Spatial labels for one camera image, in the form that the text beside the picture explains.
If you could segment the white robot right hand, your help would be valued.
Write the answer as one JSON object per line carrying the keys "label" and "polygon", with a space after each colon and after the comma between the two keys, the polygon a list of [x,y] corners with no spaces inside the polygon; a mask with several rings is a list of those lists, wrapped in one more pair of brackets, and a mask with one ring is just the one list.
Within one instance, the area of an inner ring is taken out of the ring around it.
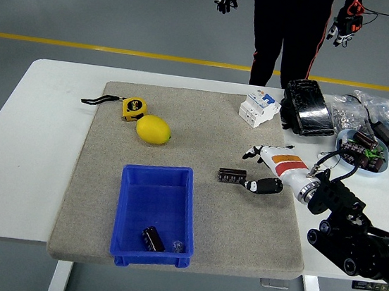
{"label": "white robot right hand", "polygon": [[243,186],[255,194],[276,194],[284,186],[289,186],[296,199],[308,204],[314,195],[319,180],[310,177],[310,170],[303,160],[296,155],[292,146],[253,146],[242,157],[248,159],[258,156],[258,163],[263,163],[275,175],[275,178],[264,178],[257,181],[245,181]]}

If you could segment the person's left hand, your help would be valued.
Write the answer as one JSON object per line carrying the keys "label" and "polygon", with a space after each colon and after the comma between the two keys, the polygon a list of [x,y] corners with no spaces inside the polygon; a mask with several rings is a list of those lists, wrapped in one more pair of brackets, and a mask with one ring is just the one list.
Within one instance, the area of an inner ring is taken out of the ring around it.
{"label": "person's left hand", "polygon": [[334,39],[333,45],[338,47],[339,45],[347,46],[347,42],[354,36],[356,31],[354,18],[334,18],[326,39]]}

